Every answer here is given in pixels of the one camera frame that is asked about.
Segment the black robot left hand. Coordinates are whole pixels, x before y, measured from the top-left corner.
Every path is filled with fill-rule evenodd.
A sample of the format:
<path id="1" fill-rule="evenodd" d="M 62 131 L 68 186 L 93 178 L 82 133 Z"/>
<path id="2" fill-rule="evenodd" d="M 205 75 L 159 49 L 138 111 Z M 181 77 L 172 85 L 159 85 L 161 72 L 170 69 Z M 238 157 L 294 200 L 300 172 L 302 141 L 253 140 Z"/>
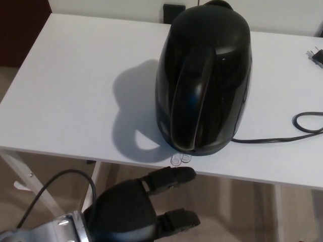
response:
<path id="1" fill-rule="evenodd" d="M 91 239 L 155 241 L 198 226 L 197 214 L 183 208 L 157 215 L 149 198 L 195 178 L 191 167 L 165 167 L 111 187 L 84 211 Z"/>

